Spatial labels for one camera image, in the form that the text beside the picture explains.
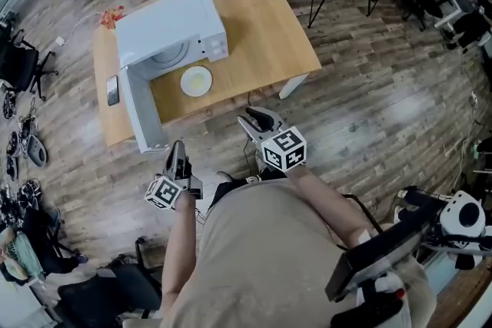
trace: wooden floor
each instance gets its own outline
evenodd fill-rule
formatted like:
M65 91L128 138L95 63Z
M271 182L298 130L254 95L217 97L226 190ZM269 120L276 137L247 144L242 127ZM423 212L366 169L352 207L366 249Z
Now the wooden floor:
M116 5L129 12L144 1L37 0L19 27L43 55L57 36L68 39L82 17ZM306 27L311 0L288 1ZM322 70L283 101L275 94L281 86L252 92L250 100L297 125L309 142L314 172L340 191L358 195L381 219L396 192L407 185L450 192L469 126L472 139L488 132L490 95L477 51L463 57L446 51L438 31L420 32L413 23L402 22L392 0L380 0L369 18L366 7L366 0L328 0L314 26L305 29ZM66 243L90 259L74 273L51 275L47 284L52 293L57 285L92 275L96 267L131 251L140 236L149 239L152 263L157 263L172 224L171 212L142 200L153 175L163 168L165 154L142 155L134 142L105 147L91 54L96 23L97 17L91 17L66 46L55 49L52 68L60 75L43 80L48 100L36 100L49 165L39 170L19 161L21 181L41 181L45 204L58 207L65 219ZM472 90L483 127L472 124ZM236 123L247 99L220 103L169 126L171 135L186 142L207 195L218 184L216 171L248 172L246 137ZM20 115L27 113L30 100L29 93L20 95ZM15 120L2 123L2 146L16 127ZM3 163L5 150L1 156Z

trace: person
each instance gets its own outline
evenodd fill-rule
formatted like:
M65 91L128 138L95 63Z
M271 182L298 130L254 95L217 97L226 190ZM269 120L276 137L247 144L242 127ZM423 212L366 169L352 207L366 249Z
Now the person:
M40 277L42 274L69 273L88 258L81 254L59 257L49 243L44 212L28 207L22 229L7 227L0 233L0 263L18 280Z
M325 294L344 252L330 229L352 248L361 235L374 234L369 220L304 165L286 174L265 168L260 178L248 184L228 177L219 185L198 258L195 198L181 192L162 273L164 319L153 326L326 327L335 314L356 307L354 294L337 303ZM422 267L408 257L397 274L411 326L426 326L436 297ZM394 318L382 326L403 326Z
M444 30L444 34L450 43L447 44L447 49L453 50L457 46L466 48L474 41L480 38L488 31L492 25L492 2L491 0L471 0L477 9L465 14L455 23L453 29L455 33Z

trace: plate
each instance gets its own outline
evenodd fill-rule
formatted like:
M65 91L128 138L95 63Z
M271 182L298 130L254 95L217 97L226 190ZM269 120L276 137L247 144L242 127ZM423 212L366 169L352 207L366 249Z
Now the plate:
M203 96L211 86L212 74L205 67L190 67L181 76L181 90L193 98Z

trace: shoe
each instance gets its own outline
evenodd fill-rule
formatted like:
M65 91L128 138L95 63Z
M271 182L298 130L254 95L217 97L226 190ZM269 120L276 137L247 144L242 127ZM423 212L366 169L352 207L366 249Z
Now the shoe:
M219 177L221 183L232 182L232 176L224 171L217 171L216 175Z
M261 152L259 150L256 150L254 153L254 159L256 160L256 165L258 166L258 173L261 174L261 172L267 168L267 165L263 161L263 157L261 156Z
M12 182L17 180L17 158L7 156L7 175L10 177Z
M75 259L78 263L87 263L89 261L88 257L85 254L79 254L75 256Z
M394 214L393 214L393 223L396 224L396 223L400 223L400 218L399 218L399 215L400 215L400 212L403 210L402 207L395 207L394 208Z
M442 30L444 36L449 40L451 41L453 38L454 38L454 33L452 31L448 31L446 29L443 29Z
M32 199L31 208L34 210L39 210L39 203L38 200L36 200L35 198Z

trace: microwave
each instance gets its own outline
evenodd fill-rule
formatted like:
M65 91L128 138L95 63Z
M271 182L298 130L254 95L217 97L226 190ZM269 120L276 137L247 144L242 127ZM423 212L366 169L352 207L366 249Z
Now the microwave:
M158 0L116 22L121 92L141 153L164 151L149 81L177 68L228 54L227 36L213 0Z

